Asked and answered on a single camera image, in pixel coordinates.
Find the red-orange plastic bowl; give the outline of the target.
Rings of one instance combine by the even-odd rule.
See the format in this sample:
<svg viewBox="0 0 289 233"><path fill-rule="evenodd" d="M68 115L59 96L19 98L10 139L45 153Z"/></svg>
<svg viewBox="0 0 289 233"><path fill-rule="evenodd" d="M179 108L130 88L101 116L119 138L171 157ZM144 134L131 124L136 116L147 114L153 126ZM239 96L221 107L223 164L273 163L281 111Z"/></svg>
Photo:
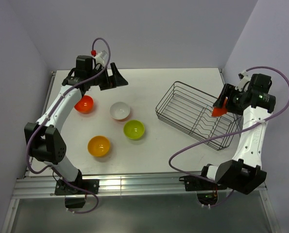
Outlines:
<svg viewBox="0 0 289 233"><path fill-rule="evenodd" d="M227 109L225 107L217 108L214 107L211 116L212 117L220 117L227 114Z"/></svg>

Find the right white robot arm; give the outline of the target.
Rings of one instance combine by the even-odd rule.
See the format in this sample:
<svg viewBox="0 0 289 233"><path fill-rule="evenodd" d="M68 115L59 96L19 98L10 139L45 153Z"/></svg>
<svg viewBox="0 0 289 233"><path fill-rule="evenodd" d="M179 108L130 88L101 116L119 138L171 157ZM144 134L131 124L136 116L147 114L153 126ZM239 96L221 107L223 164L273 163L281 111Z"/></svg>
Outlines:
<svg viewBox="0 0 289 233"><path fill-rule="evenodd" d="M210 189L215 183L250 194L262 184L267 173L262 170L261 151L267 127L266 118L272 115L276 98L269 94L271 77L264 74L243 75L239 85L225 84L214 102L213 113L226 113L243 118L243 132L233 158L215 166L203 167L199 184Z"/></svg>

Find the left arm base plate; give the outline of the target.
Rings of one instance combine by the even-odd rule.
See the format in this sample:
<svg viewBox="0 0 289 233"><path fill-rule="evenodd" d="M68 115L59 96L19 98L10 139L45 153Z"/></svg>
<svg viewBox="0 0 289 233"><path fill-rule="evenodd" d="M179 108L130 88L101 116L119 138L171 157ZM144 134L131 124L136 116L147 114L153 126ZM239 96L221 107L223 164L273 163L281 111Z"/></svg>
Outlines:
<svg viewBox="0 0 289 233"><path fill-rule="evenodd" d="M66 183L63 180L56 182L54 191L55 196L65 197L65 207L68 210L76 210L84 207L87 196L92 195L96 198L96 204L93 210L99 204L99 198L96 196L99 191L98 179L81 180L79 182Z"/></svg>

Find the white bowl orange outside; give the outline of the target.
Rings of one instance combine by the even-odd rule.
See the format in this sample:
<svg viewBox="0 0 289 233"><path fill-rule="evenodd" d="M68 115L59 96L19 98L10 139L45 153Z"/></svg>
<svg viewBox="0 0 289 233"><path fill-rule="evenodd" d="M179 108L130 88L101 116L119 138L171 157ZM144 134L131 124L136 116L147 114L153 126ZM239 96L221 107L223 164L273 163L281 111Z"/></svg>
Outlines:
<svg viewBox="0 0 289 233"><path fill-rule="evenodd" d="M111 118L117 121L123 121L127 119L130 115L130 112L131 112L130 106L121 101L112 104L109 109Z"/></svg>

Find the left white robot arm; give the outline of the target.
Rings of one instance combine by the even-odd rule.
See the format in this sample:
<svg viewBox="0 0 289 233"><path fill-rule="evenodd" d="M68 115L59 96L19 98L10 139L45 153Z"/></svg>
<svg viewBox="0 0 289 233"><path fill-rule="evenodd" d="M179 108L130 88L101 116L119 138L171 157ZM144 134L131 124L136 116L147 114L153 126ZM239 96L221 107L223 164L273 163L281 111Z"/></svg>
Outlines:
<svg viewBox="0 0 289 233"><path fill-rule="evenodd" d="M63 79L60 91L51 106L36 123L24 127L27 143L26 162L31 173L30 158L46 164L56 174L67 180L66 189L78 194L84 187L79 179L80 171L67 158L67 146L61 136L62 127L74 106L92 86L108 90L128 85L115 63L110 63L110 54L92 51L91 56L79 55L76 66Z"/></svg>

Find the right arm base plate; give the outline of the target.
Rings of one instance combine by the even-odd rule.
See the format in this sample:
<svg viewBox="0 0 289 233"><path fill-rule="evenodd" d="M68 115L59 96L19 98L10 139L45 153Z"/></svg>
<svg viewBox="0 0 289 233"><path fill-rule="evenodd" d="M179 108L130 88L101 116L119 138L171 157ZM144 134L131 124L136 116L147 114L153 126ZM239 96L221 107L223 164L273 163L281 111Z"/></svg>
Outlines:
<svg viewBox="0 0 289 233"><path fill-rule="evenodd" d="M184 183L185 191L197 192L197 199L202 207L211 208L218 203L218 191L226 190L224 185L213 184L211 182L186 175L179 178L180 182Z"/></svg>

